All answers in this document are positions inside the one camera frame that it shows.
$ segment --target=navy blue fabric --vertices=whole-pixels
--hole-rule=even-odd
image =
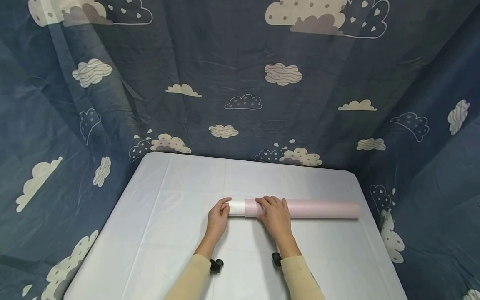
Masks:
[[[475,295],[478,1],[343,2],[0,4],[0,299],[61,299],[151,151],[354,171],[409,299]]]

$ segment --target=black clip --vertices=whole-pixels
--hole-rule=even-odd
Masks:
[[[272,259],[273,259],[274,265],[276,265],[277,267],[282,266],[282,257],[280,256],[280,253],[278,252],[272,253]]]
[[[221,259],[217,259],[216,261],[211,259],[210,263],[212,264],[210,266],[210,273],[213,273],[213,274],[220,273],[220,271],[222,270],[222,267],[223,267],[223,261]]]

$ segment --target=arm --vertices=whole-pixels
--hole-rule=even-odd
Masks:
[[[231,199],[221,199],[208,213],[204,238],[164,300],[196,300],[200,298],[210,274],[210,259],[213,250],[227,228],[230,211],[227,202]]]
[[[282,270],[292,300],[324,300],[315,278],[292,234],[287,201],[277,197],[255,199],[265,213],[258,218],[275,239],[282,256]]]

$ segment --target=hand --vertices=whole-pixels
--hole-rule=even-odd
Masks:
[[[277,197],[265,196],[255,201],[264,208],[264,213],[258,216],[268,232],[272,235],[280,248],[282,258],[301,255],[297,242],[292,234],[290,211],[287,201]]]
[[[227,228],[230,212],[227,202],[230,200],[232,200],[230,197],[220,199],[208,212],[207,230],[194,254],[201,254],[208,260],[212,258],[213,249]]]
[[[232,200],[230,197],[218,200],[215,206],[208,212],[205,238],[215,241],[215,244],[222,237],[227,228],[228,213],[230,212],[228,201],[230,200]]]

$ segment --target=cardboard tube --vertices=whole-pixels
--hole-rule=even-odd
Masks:
[[[255,199],[229,203],[230,215],[233,216],[257,217],[264,212],[262,206]],[[292,218],[358,219],[360,217],[360,205],[353,201],[287,199],[287,204]]]

